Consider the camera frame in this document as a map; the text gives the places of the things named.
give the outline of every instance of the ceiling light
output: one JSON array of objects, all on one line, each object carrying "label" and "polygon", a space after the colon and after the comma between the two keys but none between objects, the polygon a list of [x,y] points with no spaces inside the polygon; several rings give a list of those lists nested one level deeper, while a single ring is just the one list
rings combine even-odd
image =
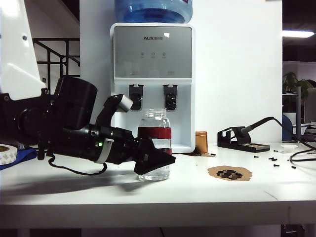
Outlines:
[{"label": "ceiling light", "polygon": [[296,38],[308,38],[313,36],[315,33],[312,31],[294,31],[294,30],[283,30],[283,37],[296,37]]}]

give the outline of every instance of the dispenser control panel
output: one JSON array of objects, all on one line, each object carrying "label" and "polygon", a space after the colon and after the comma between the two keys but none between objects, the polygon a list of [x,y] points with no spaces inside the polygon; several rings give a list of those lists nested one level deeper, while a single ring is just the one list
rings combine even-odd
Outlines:
[{"label": "dispenser control panel", "polygon": [[192,28],[115,26],[115,78],[191,78]]}]

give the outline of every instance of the black cord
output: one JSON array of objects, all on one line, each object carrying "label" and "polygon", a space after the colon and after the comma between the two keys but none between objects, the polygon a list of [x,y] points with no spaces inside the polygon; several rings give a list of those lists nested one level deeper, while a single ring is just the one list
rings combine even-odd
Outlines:
[{"label": "black cord", "polygon": [[268,117],[267,118],[269,120],[274,120],[276,121],[282,128],[285,129],[285,131],[287,131],[288,133],[290,133],[296,140],[298,140],[300,143],[302,143],[303,145],[307,146],[308,148],[310,148],[309,150],[305,150],[305,151],[301,151],[301,152],[297,152],[297,153],[294,153],[293,155],[290,156],[290,162],[293,163],[294,161],[295,162],[301,162],[301,161],[314,161],[316,160],[316,158],[309,158],[309,159],[293,159],[294,156],[298,155],[298,154],[301,154],[301,153],[306,153],[306,152],[310,152],[310,151],[316,151],[316,147],[313,147],[309,144],[307,144],[306,142],[304,142],[303,140],[299,139],[296,134],[293,134],[292,131],[288,130],[286,127],[284,127],[282,125],[282,123],[280,123],[275,117]]},{"label": "black cord", "polygon": [[164,232],[161,227],[159,227],[162,237],[165,237]]},{"label": "black cord", "polygon": [[101,171],[99,171],[98,173],[93,173],[93,174],[88,174],[88,173],[83,173],[83,172],[80,172],[80,171],[76,171],[76,170],[73,170],[73,169],[70,169],[70,168],[67,168],[67,167],[64,167],[64,166],[58,166],[58,165],[55,165],[53,164],[53,162],[55,161],[55,155],[54,154],[51,154],[52,158],[50,158],[48,160],[48,163],[50,164],[50,166],[52,167],[55,167],[55,168],[60,168],[60,169],[66,169],[66,170],[69,170],[75,174],[80,174],[80,175],[86,175],[86,176],[94,176],[94,175],[99,175],[99,174],[102,174],[104,173],[104,171],[106,171],[107,169],[107,165],[104,163],[103,164],[103,169]]}]

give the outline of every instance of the blue cloth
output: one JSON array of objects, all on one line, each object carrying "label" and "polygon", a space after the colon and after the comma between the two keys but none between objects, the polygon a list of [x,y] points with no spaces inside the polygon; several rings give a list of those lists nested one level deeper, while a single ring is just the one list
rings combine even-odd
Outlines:
[{"label": "blue cloth", "polygon": [[10,164],[4,164],[4,165],[0,165],[0,170],[9,168],[11,166],[14,166],[18,163],[27,161],[27,160],[31,160],[34,159],[35,157],[37,157],[38,153],[35,149],[31,148],[31,149],[27,149],[27,150],[18,150],[16,153],[16,160],[13,163]]},{"label": "blue cloth", "polygon": [[[291,120],[285,115],[282,115],[282,125],[286,127],[287,130],[293,132],[293,124]],[[292,141],[292,140],[293,140],[292,134],[287,132],[284,128],[282,128],[282,141]]]}]

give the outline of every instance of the white table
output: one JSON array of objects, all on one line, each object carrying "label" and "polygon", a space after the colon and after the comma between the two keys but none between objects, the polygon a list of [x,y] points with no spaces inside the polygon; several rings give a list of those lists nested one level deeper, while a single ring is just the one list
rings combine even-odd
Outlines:
[{"label": "white table", "polygon": [[[169,179],[161,182],[137,180],[133,162],[109,164],[104,174],[86,177],[53,168],[47,158],[34,159],[0,171],[0,228],[316,223],[316,162],[293,169],[289,154],[274,150],[282,151],[280,144],[257,153],[259,158],[217,146],[209,147],[216,157],[176,155]],[[63,156],[55,163],[86,172],[102,169]],[[210,176],[207,169],[219,165],[244,167],[253,173],[251,180]]]}]

